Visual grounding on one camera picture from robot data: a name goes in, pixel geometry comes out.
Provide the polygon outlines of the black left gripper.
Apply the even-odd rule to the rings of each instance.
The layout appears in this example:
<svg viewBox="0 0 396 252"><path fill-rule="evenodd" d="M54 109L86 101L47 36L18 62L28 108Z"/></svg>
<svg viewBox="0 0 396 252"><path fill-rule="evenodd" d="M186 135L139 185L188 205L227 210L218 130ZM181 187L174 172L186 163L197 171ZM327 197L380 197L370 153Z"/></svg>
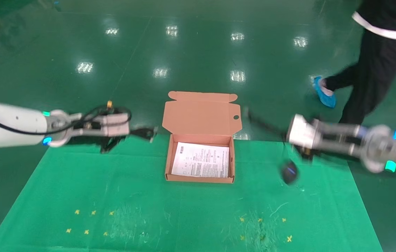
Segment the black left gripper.
<svg viewBox="0 0 396 252"><path fill-rule="evenodd" d="M123 137L107 138L104 136L76 136L70 139L71 145L101 145L101 153L108 153L118 145Z"/></svg>

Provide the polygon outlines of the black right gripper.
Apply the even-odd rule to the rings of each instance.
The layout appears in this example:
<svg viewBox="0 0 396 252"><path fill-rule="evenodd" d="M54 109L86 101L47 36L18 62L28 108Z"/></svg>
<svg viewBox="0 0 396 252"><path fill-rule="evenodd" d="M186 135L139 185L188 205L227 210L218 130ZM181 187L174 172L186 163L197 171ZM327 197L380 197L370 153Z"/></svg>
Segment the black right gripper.
<svg viewBox="0 0 396 252"><path fill-rule="evenodd" d="M338 153L323 152L314 149L301 149L301 159L304 161L312 162L314 159L325 161L348 160L349 156L341 155Z"/></svg>

